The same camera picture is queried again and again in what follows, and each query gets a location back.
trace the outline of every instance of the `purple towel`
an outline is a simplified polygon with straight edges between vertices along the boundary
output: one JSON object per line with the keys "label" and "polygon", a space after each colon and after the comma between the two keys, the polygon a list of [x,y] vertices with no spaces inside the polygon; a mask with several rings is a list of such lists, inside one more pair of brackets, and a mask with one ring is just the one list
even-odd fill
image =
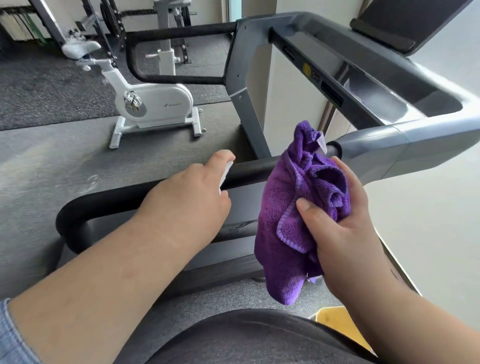
{"label": "purple towel", "polygon": [[265,186],[258,217],[255,256],[264,267],[268,293],[282,304],[298,298],[306,279],[323,274],[316,242],[303,222],[296,201],[305,197],[333,220],[350,214],[347,180],[319,143],[323,134],[303,121]]}

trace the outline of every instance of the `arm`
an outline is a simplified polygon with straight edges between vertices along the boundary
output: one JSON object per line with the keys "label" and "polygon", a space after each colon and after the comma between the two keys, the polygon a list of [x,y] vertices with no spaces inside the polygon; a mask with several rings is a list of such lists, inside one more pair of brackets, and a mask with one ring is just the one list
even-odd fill
{"label": "arm", "polygon": [[361,182],[340,160],[351,215],[335,223],[317,206],[297,207],[317,241],[330,291],[386,363],[477,363],[480,334],[396,280],[373,228]]}
{"label": "arm", "polygon": [[20,296],[9,309],[47,364],[109,364],[162,291],[220,230],[230,210],[220,151],[161,182],[135,216]]}

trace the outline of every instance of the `denim sleeve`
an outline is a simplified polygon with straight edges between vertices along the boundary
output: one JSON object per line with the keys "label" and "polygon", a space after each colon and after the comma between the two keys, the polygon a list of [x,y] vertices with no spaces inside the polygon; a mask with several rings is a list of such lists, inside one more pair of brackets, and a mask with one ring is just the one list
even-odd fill
{"label": "denim sleeve", "polygon": [[0,364],[43,364],[15,327],[8,311],[8,301],[0,302]]}

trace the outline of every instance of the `black speckled floor mat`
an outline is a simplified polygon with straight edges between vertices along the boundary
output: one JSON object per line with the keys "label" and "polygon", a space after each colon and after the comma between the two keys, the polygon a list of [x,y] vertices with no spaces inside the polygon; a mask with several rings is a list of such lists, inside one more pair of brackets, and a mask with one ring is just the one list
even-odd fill
{"label": "black speckled floor mat", "polygon": [[[227,36],[191,38],[188,43],[192,64],[178,65],[177,74],[223,75],[230,45]],[[157,48],[157,42],[138,47],[137,59],[142,71],[158,73],[156,59],[144,57]],[[124,53],[119,55],[118,67],[128,82],[139,83],[129,72]],[[195,105],[230,100],[221,85],[186,86]],[[118,115],[113,89],[102,84],[97,67],[84,72],[58,51],[36,44],[18,44],[15,50],[0,58],[0,89],[0,130]]]}

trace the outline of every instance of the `yellow object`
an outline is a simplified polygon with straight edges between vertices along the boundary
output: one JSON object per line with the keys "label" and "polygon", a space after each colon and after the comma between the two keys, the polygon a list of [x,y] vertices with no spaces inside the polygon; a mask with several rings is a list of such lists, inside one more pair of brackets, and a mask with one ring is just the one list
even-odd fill
{"label": "yellow object", "polygon": [[310,77],[311,74],[312,74],[312,69],[311,69],[310,66],[307,65],[306,63],[303,64],[303,73],[304,73],[305,76],[307,76],[307,77]]}
{"label": "yellow object", "polygon": [[372,351],[372,348],[360,334],[345,307],[322,308],[315,315],[315,321],[344,334],[367,350]]}

